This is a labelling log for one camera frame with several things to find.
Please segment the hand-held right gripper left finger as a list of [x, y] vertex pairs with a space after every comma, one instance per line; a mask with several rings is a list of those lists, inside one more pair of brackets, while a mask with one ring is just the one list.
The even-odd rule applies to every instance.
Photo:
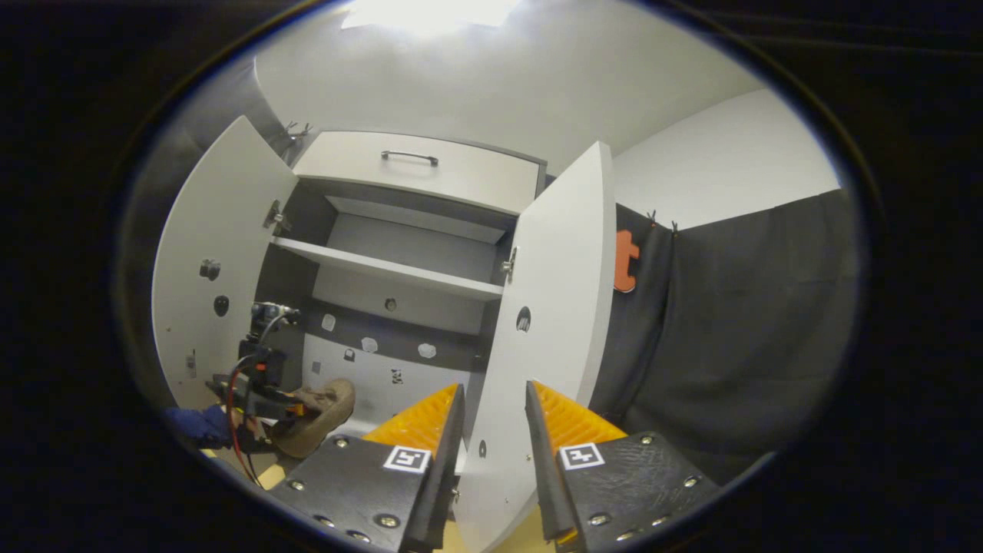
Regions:
[[435, 553], [464, 418], [464, 386], [446, 386], [364, 436], [331, 435], [270, 496], [331, 553]]

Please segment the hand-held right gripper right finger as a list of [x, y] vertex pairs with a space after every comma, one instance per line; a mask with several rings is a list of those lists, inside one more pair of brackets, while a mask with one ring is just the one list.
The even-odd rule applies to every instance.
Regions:
[[543, 382], [526, 417], [544, 538], [557, 550], [670, 550], [720, 486], [653, 431], [628, 434]]

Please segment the brown shoe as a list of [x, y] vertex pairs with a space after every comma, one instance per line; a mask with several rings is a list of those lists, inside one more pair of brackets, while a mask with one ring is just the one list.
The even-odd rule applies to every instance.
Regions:
[[356, 389], [350, 380], [334, 379], [317, 388], [302, 386], [293, 396], [305, 406], [304, 416], [275, 423], [268, 428], [267, 437], [282, 454], [305, 459], [351, 416]]

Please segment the white shoe cabinet door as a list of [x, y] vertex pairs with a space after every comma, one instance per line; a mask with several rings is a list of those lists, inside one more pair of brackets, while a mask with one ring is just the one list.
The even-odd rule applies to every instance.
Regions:
[[151, 288], [161, 371], [176, 406], [205, 409], [250, 330], [261, 266], [297, 175], [241, 116], [187, 176], [163, 227]]
[[597, 141], [520, 214], [454, 517], [466, 553], [488, 553], [537, 500], [525, 414], [530, 380], [592, 398], [610, 326], [617, 207]]

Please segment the white shoe cabinet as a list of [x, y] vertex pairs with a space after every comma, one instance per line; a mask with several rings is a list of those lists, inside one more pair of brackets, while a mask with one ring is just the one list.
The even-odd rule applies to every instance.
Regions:
[[[550, 179], [543, 162], [545, 178], [537, 196]], [[505, 287], [499, 264], [512, 245], [520, 214], [375, 185], [298, 179], [286, 200], [293, 229], [273, 238]], [[326, 267], [270, 244], [257, 300], [302, 314], [298, 325], [277, 340], [288, 355], [287, 391], [317, 388], [336, 378], [353, 382], [354, 412], [342, 431], [365, 434], [453, 384], [465, 388], [465, 424], [472, 427], [501, 298], [464, 298]]]

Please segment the white cabinet shelf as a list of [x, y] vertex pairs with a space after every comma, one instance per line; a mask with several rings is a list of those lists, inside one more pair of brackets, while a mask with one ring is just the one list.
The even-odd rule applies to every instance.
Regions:
[[428, 288], [428, 290], [452, 294], [453, 296], [491, 301], [501, 298], [505, 293], [503, 286], [463, 279], [463, 277], [452, 276], [451, 274], [432, 272], [432, 270], [424, 270], [420, 267], [401, 265], [400, 263], [383, 261], [334, 248], [316, 246], [303, 241], [274, 237], [271, 238], [270, 244], [298, 254], [322, 266], [369, 274], [372, 277], [397, 281], [397, 283], [408, 284], [408, 286]]

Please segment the white cabinet drawer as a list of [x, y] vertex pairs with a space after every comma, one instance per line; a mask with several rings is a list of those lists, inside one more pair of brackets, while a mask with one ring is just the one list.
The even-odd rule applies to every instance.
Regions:
[[[432, 155], [439, 167], [380, 151]], [[536, 199], [544, 162], [464, 141], [375, 131], [323, 131], [293, 167], [295, 175], [375, 185], [518, 216]]]

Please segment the black backdrop cloth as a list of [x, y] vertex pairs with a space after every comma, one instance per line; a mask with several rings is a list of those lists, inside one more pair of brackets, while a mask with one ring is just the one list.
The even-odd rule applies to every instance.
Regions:
[[796, 440], [838, 381], [866, 257], [846, 176], [769, 90], [669, 126], [615, 168], [617, 225], [642, 253], [636, 290], [614, 295], [590, 409], [734, 479]]

